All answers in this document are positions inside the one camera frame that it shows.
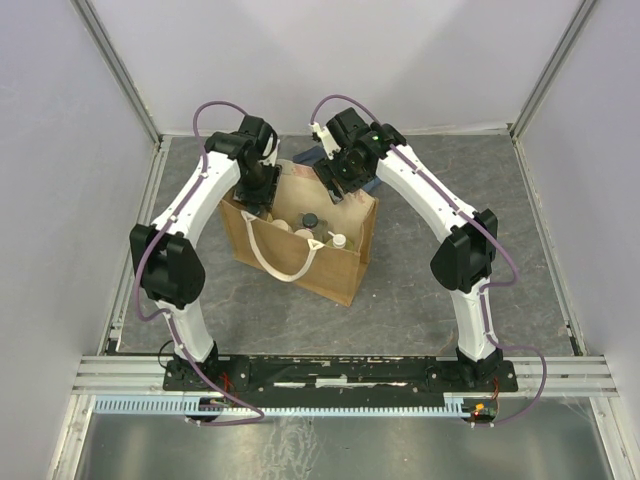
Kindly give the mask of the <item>clear bottle black cap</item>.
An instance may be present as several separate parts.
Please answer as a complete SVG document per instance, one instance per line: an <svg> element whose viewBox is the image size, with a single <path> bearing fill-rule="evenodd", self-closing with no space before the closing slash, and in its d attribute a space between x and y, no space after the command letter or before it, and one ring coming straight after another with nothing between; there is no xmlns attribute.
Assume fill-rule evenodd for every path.
<svg viewBox="0 0 640 480"><path fill-rule="evenodd" d="M295 230L310 231L316 240L326 242L328 237L329 224L315 213L300 213L295 221Z"/></svg>

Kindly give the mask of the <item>cream jar with lid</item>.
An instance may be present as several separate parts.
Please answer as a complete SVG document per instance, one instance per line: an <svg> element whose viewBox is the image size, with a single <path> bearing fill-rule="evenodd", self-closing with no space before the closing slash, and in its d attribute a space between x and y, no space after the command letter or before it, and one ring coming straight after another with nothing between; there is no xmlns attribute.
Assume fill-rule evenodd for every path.
<svg viewBox="0 0 640 480"><path fill-rule="evenodd" d="M274 220L271 222L271 224L272 224L274 227L279 228L279 229L281 229L281 230L283 230L283 231L286 231L286 232L289 232L289 233L291 233L291 232L292 232L292 228L291 228L291 226L290 226L290 225L289 225L285 220L283 220L283 219L274 219Z"/></svg>

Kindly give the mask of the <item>small green pump bottle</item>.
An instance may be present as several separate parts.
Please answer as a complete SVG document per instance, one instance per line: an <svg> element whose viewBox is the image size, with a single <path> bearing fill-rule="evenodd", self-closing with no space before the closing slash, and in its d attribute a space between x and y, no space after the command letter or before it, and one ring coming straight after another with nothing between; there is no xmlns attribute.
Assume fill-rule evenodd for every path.
<svg viewBox="0 0 640 480"><path fill-rule="evenodd" d="M328 241L325 243L327 247L345 250L345 251L355 251L355 244L344 234L342 233L334 233L332 231L328 231Z"/></svg>

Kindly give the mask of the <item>brown canvas tote bag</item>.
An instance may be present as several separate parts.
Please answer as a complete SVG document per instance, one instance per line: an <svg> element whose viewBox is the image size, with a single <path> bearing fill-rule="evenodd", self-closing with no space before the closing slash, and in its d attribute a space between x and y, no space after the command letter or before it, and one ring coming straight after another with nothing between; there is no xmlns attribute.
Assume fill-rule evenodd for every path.
<svg viewBox="0 0 640 480"><path fill-rule="evenodd" d="M221 200L233 256L283 283L294 283L349 306L370 263L378 199L359 190L334 205L311 167L288 160L279 165L282 171L275 201L266 218L252 219L245 206L233 199L233 190ZM346 235L356 250L330 248L326 242L295 235L297 216L309 212L326 219L329 231ZM274 219L285 220L292 232L274 227Z"/></svg>

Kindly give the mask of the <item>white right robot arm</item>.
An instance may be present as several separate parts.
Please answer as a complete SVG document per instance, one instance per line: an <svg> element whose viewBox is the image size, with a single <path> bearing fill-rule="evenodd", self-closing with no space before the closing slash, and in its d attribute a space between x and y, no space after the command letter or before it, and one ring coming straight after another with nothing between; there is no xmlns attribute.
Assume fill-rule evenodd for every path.
<svg viewBox="0 0 640 480"><path fill-rule="evenodd" d="M431 272L451 295L458 328L453 377L468 390L483 389L503 358L488 338L493 326L486 288L496 256L496 215L457 199L388 123L366 123L348 108L325 125L312 120L310 129L325 151L313 169L333 203L379 179L434 233L439 248L430 261Z"/></svg>

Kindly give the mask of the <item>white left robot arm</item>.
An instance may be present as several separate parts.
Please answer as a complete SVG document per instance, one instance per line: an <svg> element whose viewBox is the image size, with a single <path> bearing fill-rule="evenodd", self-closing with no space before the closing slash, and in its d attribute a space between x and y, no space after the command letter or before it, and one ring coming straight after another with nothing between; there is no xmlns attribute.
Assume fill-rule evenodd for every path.
<svg viewBox="0 0 640 480"><path fill-rule="evenodd" d="M191 359L185 376L199 390L215 387L221 368L209 359L216 347L199 303L205 269L196 245L227 193L253 213L272 209L280 177L277 143L273 127L251 115L234 132L212 134L176 198L151 224L137 224L129 235L135 291L144 291L167 319L176 354Z"/></svg>

